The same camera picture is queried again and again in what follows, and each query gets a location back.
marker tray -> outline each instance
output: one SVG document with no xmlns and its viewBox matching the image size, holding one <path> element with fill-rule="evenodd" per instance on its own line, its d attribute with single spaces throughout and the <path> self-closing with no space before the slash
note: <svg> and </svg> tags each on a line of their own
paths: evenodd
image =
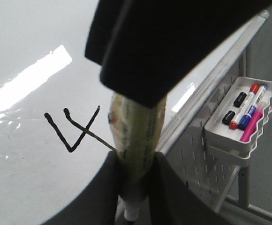
<svg viewBox="0 0 272 225">
<path fill-rule="evenodd" d="M 267 105 L 264 108 L 263 117 L 258 121 L 257 129 L 251 135 L 250 140 L 241 142 L 239 140 L 243 131 L 229 129 L 228 125 L 222 123 L 222 119 L 229 110 L 233 110 L 235 113 L 238 112 L 239 108 L 233 106 L 234 100 L 240 92 L 248 94 L 251 85 L 255 83 L 267 86 L 267 91 L 262 99 Z M 250 154 L 256 149 L 257 139 L 263 134 L 263 125 L 268 122 L 271 113 L 272 81 L 238 77 L 204 127 L 207 152 L 232 164 L 247 167 Z"/>
</svg>

metal stand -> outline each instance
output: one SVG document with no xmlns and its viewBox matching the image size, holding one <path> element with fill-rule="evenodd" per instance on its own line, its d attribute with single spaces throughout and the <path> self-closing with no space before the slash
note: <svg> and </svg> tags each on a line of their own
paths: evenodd
<svg viewBox="0 0 272 225">
<path fill-rule="evenodd" d="M 249 203 L 249 172 L 250 166 L 240 169 L 238 173 L 239 199 L 227 195 L 226 202 L 272 222 L 272 213 Z"/>
</svg>

